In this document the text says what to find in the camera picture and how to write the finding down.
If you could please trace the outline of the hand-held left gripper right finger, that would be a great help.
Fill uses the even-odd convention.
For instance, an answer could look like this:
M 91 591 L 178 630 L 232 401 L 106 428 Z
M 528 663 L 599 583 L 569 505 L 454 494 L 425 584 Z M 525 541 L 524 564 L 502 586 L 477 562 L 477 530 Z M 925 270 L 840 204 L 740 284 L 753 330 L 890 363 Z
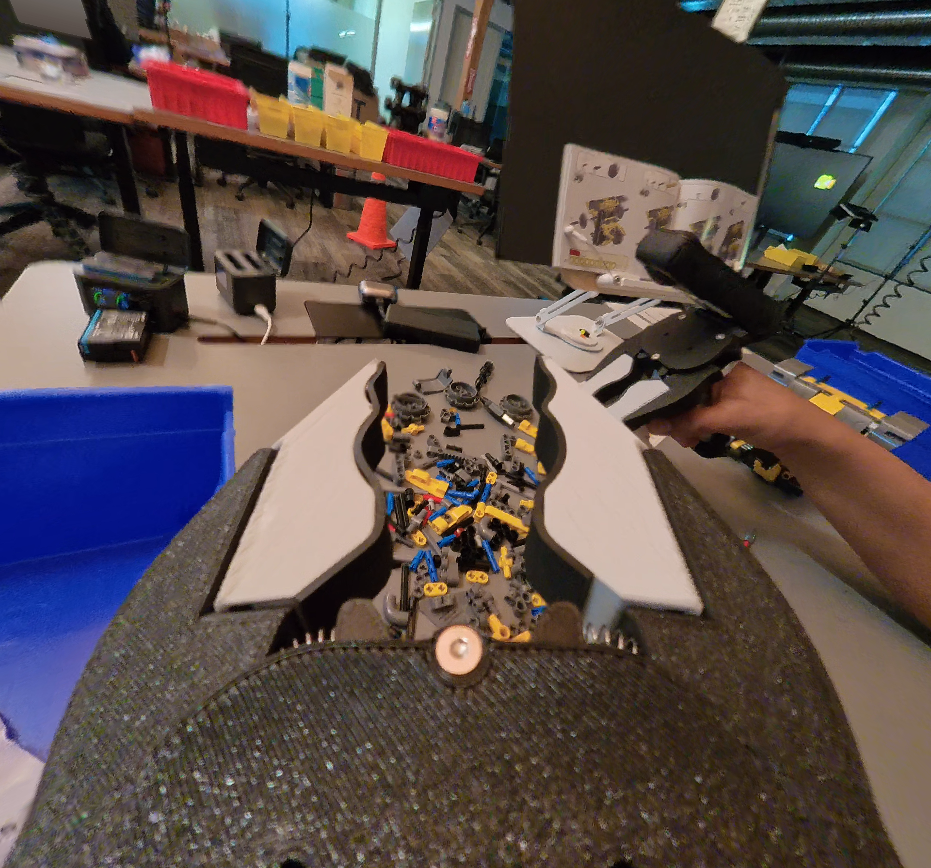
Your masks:
M 630 608 L 701 616 L 644 444 L 551 358 L 534 361 L 531 400 L 542 473 L 523 560 L 534 589 L 593 630 Z

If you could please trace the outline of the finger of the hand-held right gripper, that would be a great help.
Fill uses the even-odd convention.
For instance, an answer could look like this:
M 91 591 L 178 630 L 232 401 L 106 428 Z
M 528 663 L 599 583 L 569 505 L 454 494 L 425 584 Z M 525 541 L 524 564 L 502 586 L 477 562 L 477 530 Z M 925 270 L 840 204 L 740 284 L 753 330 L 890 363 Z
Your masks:
M 620 401 L 642 379 L 642 361 L 630 355 L 620 355 L 604 361 L 590 377 L 590 394 L 602 405 Z
M 608 386 L 616 392 L 607 413 L 628 427 L 644 427 L 664 417 L 670 405 L 669 387 L 661 379 L 623 379 Z

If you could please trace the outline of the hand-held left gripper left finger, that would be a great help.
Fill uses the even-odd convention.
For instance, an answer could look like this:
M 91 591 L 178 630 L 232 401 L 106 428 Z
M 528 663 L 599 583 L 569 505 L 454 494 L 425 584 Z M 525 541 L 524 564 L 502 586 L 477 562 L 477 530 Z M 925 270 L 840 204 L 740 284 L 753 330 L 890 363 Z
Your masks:
M 215 611 L 335 614 L 379 595 L 394 566 L 377 473 L 387 402 L 385 363 L 370 361 L 275 444 Z

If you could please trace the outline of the pile of toy building pieces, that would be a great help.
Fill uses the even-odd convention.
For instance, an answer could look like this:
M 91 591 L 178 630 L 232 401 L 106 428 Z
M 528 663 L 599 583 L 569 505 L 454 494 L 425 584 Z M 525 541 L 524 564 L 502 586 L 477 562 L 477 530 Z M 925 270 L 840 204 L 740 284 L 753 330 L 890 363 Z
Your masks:
M 547 607 L 523 561 L 542 473 L 536 412 L 516 423 L 501 398 L 489 396 L 490 360 L 473 378 L 451 373 L 478 387 L 478 406 L 452 409 L 444 393 L 427 395 L 429 420 L 402 429 L 392 397 L 382 418 L 386 450 L 377 472 L 395 569 L 379 609 L 396 640 L 464 625 L 492 640 L 528 642 Z

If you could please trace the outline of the person's right forearm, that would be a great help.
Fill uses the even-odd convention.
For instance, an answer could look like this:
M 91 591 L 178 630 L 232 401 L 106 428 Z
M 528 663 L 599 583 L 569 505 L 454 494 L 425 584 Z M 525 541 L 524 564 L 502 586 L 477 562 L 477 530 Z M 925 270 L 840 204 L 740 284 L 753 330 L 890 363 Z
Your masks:
M 862 563 L 929 627 L 929 482 L 805 401 L 787 405 L 769 446 Z

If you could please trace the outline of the person's right hand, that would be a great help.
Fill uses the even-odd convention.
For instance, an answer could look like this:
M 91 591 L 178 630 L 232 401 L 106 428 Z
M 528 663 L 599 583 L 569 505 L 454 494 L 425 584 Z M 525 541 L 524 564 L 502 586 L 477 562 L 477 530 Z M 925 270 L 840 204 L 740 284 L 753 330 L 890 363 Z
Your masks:
M 716 382 L 703 404 L 675 417 L 651 420 L 646 430 L 697 449 L 724 435 L 776 451 L 793 435 L 808 404 L 792 391 L 744 363 Z

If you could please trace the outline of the white booklet stand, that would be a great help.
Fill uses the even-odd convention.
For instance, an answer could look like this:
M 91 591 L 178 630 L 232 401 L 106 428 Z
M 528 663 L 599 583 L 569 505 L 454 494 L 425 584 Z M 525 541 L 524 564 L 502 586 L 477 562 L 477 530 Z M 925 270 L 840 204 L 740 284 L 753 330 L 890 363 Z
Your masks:
M 622 302 L 611 295 L 607 312 L 596 319 L 576 313 L 582 305 L 596 299 L 596 291 L 575 290 L 567 297 L 543 307 L 534 316 L 509 316 L 506 327 L 541 355 L 554 360 L 574 374 L 592 372 L 615 349 L 621 339 L 610 328 L 626 319 L 642 316 L 661 302 L 689 304 L 691 299 L 681 290 L 655 284 L 646 285 L 644 296 Z

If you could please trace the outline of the toy instruction booklet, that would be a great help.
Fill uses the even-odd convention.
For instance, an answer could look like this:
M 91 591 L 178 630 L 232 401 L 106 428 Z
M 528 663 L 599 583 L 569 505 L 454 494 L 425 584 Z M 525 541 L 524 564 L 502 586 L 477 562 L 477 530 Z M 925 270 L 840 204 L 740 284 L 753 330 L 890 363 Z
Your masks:
M 658 284 L 636 259 L 640 241 L 658 230 L 685 231 L 739 270 L 759 202 L 731 184 L 569 143 L 562 151 L 552 266 L 578 288 L 674 300 L 680 292 Z

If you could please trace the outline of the yellow black toy assembly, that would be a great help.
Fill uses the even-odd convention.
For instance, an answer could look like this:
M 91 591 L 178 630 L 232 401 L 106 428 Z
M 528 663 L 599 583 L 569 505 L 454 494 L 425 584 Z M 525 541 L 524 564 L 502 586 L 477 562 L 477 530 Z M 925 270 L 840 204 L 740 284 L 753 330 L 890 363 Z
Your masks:
M 793 497 L 803 494 L 797 477 L 771 452 L 744 440 L 728 439 L 725 454 L 770 487 Z

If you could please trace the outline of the grey yellow toy vehicle chassis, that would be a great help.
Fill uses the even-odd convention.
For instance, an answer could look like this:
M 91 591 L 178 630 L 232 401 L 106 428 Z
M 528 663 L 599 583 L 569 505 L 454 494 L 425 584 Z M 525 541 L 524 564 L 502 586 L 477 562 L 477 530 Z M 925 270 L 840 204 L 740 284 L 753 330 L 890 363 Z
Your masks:
M 811 370 L 808 364 L 791 358 L 774 363 L 770 377 L 887 450 L 894 450 L 914 440 L 929 428 L 927 422 L 904 411 L 885 414 L 843 390 L 824 381 L 817 381 L 810 377 Z

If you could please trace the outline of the black flat pad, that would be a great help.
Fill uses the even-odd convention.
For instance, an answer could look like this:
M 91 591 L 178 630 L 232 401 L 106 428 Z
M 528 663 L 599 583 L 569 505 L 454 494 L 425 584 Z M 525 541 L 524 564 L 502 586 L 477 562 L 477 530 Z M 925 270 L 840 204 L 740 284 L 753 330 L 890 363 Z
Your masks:
M 375 305 L 306 300 L 304 306 L 320 344 L 392 343 Z

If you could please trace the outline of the black power adapter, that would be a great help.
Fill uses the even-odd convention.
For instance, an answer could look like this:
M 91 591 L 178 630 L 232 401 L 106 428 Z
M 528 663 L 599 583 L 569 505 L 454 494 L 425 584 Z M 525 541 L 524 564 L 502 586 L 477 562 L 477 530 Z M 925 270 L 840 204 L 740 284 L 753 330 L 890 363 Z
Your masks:
M 482 326 L 465 310 L 400 304 L 387 307 L 382 330 L 386 339 L 395 342 L 472 353 L 481 349 L 484 336 Z

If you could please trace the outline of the blue plastic bin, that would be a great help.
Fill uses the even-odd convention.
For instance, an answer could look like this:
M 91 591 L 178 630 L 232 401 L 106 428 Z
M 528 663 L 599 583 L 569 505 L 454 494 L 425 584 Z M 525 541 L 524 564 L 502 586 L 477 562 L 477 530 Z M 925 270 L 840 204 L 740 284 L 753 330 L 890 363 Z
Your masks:
M 888 451 L 925 479 L 930 478 L 930 378 L 927 375 L 878 352 L 860 350 L 853 341 L 808 340 L 793 358 L 812 367 L 810 377 L 843 390 L 886 415 L 904 411 L 927 422 L 929 428 L 925 432 Z
M 100 636 L 235 471 L 228 386 L 1 394 L 1 711 L 48 758 Z

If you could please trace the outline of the black partition board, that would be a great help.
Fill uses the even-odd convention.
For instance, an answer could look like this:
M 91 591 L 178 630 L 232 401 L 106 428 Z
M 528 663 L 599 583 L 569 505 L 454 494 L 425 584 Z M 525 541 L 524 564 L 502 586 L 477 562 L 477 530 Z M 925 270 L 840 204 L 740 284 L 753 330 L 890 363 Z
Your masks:
M 753 47 L 671 0 L 512 0 L 497 257 L 549 264 L 563 148 L 761 193 L 787 92 Z

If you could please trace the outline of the black charging dock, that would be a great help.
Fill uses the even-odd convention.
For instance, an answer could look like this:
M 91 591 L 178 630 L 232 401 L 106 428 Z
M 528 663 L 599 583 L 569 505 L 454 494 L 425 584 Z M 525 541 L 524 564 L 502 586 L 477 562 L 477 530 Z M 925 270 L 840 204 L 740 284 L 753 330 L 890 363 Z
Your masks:
M 289 272 L 294 246 L 275 223 L 261 220 L 254 248 L 214 251 L 217 289 L 237 315 L 255 315 L 257 307 L 274 313 L 277 281 Z

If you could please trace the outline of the black battery charger case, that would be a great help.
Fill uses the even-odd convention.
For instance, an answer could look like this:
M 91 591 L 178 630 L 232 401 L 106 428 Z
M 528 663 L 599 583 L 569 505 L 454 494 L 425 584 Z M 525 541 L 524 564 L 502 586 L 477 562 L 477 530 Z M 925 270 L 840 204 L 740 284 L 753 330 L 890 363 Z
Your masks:
M 106 211 L 97 221 L 99 250 L 85 257 L 74 273 L 86 313 L 146 313 L 157 334 L 186 327 L 188 234 L 169 224 Z

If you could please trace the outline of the long red plastic bin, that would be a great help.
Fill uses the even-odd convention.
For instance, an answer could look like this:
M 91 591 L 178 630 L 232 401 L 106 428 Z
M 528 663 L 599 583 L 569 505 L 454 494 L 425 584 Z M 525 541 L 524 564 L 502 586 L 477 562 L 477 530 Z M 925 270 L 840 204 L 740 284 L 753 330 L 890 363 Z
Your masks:
M 383 162 L 428 176 L 473 183 L 482 156 L 461 148 L 391 128 Z

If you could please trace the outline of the orange traffic cone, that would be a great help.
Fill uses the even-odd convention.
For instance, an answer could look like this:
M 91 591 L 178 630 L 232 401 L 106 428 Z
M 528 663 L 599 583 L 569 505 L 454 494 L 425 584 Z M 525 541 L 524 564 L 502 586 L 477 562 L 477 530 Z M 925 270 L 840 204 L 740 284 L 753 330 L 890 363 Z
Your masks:
M 346 238 L 367 250 L 394 250 L 398 244 L 389 238 L 387 231 L 387 203 L 375 197 L 366 197 L 358 227 Z

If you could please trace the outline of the wooden top table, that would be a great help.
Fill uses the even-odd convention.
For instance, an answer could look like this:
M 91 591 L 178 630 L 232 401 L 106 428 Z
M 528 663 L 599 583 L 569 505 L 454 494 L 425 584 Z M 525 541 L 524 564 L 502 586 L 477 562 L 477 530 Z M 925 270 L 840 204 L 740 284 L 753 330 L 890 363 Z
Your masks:
M 211 141 L 209 148 L 216 152 L 219 169 L 225 173 L 263 176 L 271 182 L 315 190 L 319 196 L 343 194 L 418 208 L 406 278 L 406 287 L 413 290 L 422 284 L 435 214 L 455 215 L 461 196 L 483 194 L 483 187 L 474 182 L 432 176 L 169 111 L 136 109 L 132 117 L 137 125 L 168 130 L 178 147 L 180 209 L 190 242 L 189 268 L 197 272 L 205 266 L 189 146 L 198 141 Z

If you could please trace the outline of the cardboard boxes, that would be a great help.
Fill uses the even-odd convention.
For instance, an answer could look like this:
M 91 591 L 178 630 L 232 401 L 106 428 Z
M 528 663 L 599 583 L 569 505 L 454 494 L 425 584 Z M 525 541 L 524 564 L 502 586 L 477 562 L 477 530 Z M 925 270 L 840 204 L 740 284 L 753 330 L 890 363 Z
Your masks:
M 354 77 L 342 65 L 315 60 L 288 64 L 286 98 L 291 105 L 352 117 L 353 93 Z

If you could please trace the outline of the large red plastic bin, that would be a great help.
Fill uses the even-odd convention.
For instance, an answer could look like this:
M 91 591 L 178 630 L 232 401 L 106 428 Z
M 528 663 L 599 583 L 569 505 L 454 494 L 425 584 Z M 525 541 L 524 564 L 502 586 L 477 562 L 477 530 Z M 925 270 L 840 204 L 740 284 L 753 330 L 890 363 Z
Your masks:
M 154 110 L 248 129 L 250 92 L 239 80 L 157 60 L 145 62 L 145 75 Z

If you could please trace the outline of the grey top table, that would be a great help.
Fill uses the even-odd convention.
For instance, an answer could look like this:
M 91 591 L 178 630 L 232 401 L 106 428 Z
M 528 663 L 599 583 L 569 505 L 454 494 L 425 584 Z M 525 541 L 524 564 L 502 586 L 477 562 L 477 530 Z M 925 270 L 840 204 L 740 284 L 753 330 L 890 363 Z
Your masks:
M 116 74 L 90 71 L 76 81 L 46 81 L 21 67 L 12 47 L 1 48 L 1 97 L 4 101 L 98 120 L 111 146 L 122 209 L 143 217 L 126 129 L 136 113 L 151 110 L 146 83 Z

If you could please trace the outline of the clear plastic box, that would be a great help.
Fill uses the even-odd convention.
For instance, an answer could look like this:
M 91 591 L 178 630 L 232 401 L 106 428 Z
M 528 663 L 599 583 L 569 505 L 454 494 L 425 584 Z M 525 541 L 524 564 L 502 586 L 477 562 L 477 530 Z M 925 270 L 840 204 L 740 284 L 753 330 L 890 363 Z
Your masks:
M 11 46 L 22 71 L 48 82 L 77 82 L 90 76 L 86 54 L 51 35 L 15 35 Z

